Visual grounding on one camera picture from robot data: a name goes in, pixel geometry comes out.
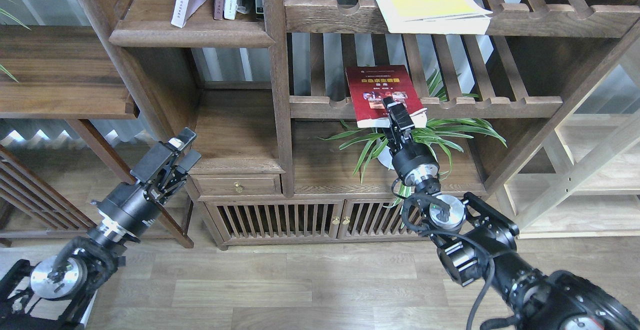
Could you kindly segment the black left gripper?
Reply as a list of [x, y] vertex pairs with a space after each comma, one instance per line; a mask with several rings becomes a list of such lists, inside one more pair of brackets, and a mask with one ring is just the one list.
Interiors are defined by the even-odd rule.
[[185, 184], [189, 170], [202, 157], [192, 150], [178, 161], [196, 138], [197, 134], [185, 127], [167, 143], [156, 143], [130, 171], [137, 182], [121, 182], [105, 200], [98, 202], [103, 220], [90, 229], [90, 238], [96, 243], [140, 242], [142, 234], [160, 218], [169, 232], [182, 241], [182, 227], [163, 205]]

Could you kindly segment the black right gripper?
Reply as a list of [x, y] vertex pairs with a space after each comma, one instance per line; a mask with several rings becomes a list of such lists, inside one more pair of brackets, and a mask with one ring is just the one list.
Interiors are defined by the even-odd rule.
[[403, 103], [384, 97], [382, 104], [389, 122], [382, 133], [388, 140], [392, 166], [402, 183], [408, 187], [439, 187], [440, 166], [429, 147], [414, 141], [414, 122]]

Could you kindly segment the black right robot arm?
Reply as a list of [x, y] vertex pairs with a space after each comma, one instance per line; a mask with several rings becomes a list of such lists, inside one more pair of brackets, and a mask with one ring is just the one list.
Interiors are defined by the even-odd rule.
[[441, 193], [439, 164], [425, 144], [414, 141], [413, 120], [403, 103], [382, 100], [390, 119], [390, 142], [398, 179], [414, 188], [400, 212], [403, 223], [430, 238], [453, 282], [485, 284], [471, 308], [470, 329], [489, 287], [512, 309], [512, 316], [492, 318], [483, 330], [514, 326], [518, 330], [637, 330], [639, 319], [589, 280], [566, 270], [545, 275], [517, 254], [516, 223], [473, 193], [462, 199]]

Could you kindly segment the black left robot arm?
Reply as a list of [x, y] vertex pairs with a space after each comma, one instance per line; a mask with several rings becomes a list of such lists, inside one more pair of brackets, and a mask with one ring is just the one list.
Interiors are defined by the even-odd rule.
[[181, 157], [196, 138], [184, 128], [156, 143], [130, 171], [135, 184], [121, 182], [96, 203], [103, 219], [86, 237], [71, 239], [35, 265], [19, 259], [1, 280], [1, 328], [83, 330], [82, 318], [98, 288], [125, 264], [126, 242], [141, 241], [201, 159], [195, 150]]

